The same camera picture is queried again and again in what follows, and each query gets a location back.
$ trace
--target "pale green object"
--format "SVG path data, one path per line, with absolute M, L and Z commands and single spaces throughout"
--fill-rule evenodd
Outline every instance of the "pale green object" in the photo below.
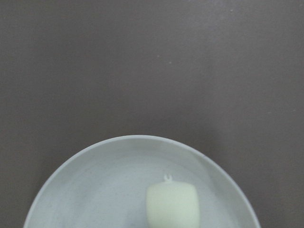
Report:
M 195 186 L 165 181 L 147 189 L 146 209 L 149 228 L 200 228 L 200 206 Z

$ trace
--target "gray table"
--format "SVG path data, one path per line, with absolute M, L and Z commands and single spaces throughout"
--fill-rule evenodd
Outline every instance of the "gray table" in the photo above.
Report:
M 0 2 L 0 227 L 79 150 L 151 134 L 240 185 L 264 228 L 304 226 L 304 1 Z

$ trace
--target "plate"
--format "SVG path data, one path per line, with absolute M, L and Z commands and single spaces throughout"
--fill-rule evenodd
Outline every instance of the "plate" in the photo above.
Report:
M 24 228 L 147 228 L 145 194 L 164 174 L 196 186 L 202 228 L 259 228 L 238 185 L 180 142 L 129 135 L 75 154 L 46 181 Z

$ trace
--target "round plate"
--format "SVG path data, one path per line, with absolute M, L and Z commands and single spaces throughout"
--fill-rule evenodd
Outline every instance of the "round plate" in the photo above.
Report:
M 61 165 L 24 228 L 147 228 L 146 189 L 164 174 L 196 186 L 202 228 L 260 227 L 243 192 L 211 159 L 180 142 L 130 135 L 89 146 Z

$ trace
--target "dish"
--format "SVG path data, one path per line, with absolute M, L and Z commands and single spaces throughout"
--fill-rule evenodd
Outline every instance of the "dish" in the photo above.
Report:
M 202 228 L 260 228 L 243 192 L 215 162 L 149 135 L 105 140 L 68 159 L 39 191 L 24 228 L 146 228 L 146 189 L 166 173 L 196 186 Z

